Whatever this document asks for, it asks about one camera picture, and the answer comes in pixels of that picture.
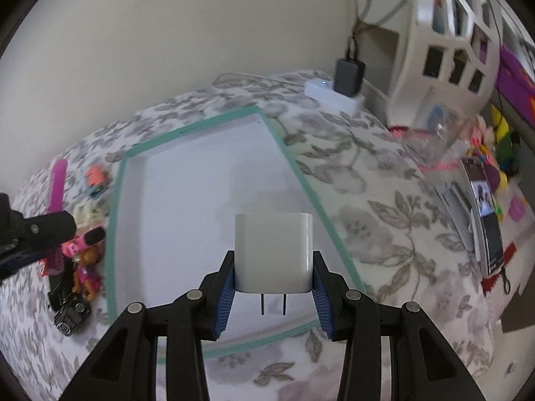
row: black power adapter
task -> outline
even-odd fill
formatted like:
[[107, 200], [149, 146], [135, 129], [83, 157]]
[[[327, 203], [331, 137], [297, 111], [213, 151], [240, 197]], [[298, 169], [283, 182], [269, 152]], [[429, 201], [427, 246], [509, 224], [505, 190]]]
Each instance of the black power adapter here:
[[334, 72], [333, 90], [350, 98], [357, 96], [365, 71], [366, 64], [360, 60], [338, 59]]

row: ribbed blue pad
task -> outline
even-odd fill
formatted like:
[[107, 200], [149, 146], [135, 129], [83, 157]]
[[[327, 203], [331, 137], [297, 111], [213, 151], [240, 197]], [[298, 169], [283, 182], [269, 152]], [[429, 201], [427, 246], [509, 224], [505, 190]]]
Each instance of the ribbed blue pad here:
[[334, 334], [334, 323], [332, 315], [331, 301], [325, 291], [322, 278], [314, 271], [314, 287], [312, 288], [312, 296], [314, 296], [314, 303], [316, 304], [316, 311], [318, 313], [319, 322], [322, 325], [322, 330], [327, 333], [327, 337], [332, 339]]
[[221, 333], [227, 327], [228, 316], [231, 314], [232, 302], [234, 301], [234, 294], [236, 289], [234, 289], [234, 265], [229, 270], [228, 276], [223, 285], [223, 290], [219, 296], [219, 300], [216, 306], [216, 322], [213, 327], [213, 331], [216, 334], [216, 337], [219, 339]]

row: white power strip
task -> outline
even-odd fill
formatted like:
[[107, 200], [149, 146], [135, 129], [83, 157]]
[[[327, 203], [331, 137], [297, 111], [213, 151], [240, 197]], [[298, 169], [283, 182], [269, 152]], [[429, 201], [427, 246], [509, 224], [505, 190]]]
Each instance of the white power strip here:
[[366, 98], [360, 93], [354, 98], [347, 97], [333, 90], [333, 82], [326, 80], [311, 80], [304, 85], [304, 94], [322, 104], [328, 105], [334, 111], [345, 112], [350, 116], [364, 109]]

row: wall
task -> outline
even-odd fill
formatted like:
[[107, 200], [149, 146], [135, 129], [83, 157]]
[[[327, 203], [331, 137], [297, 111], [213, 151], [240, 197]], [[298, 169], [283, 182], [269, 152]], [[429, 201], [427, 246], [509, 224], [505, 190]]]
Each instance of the wall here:
[[332, 72], [350, 0], [40, 0], [0, 60], [0, 189], [222, 72]]

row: table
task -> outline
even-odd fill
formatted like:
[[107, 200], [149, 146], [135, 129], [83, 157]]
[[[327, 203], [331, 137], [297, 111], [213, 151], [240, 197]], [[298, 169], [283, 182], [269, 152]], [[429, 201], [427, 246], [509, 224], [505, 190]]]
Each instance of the table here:
[[[280, 77], [298, 84], [328, 79], [318, 71]], [[268, 80], [232, 81], [185, 93], [113, 122], [58, 156], [69, 161], [64, 208], [72, 212], [84, 200], [84, 173], [92, 165], [106, 167], [113, 177], [134, 144], [249, 105], [264, 109], [298, 161], [352, 255], [365, 293], [394, 306], [420, 302], [472, 375], [485, 373], [494, 344], [478, 264], [462, 248], [399, 141], [364, 110], [354, 116], [332, 114], [305, 97], [303, 87]], [[51, 164], [33, 175], [13, 201], [26, 217], [45, 212]], [[99, 200], [104, 209], [111, 189]], [[104, 291], [87, 328], [65, 338], [52, 325], [46, 284], [37, 267], [30, 266], [0, 288], [0, 350], [30, 397], [48, 401], [60, 396], [109, 321]], [[390, 393], [386, 346], [383, 399]], [[331, 399], [343, 352], [342, 343], [331, 343], [314, 328], [252, 351], [210, 359], [206, 367], [212, 399]], [[159, 373], [159, 399], [164, 379], [165, 373]]]

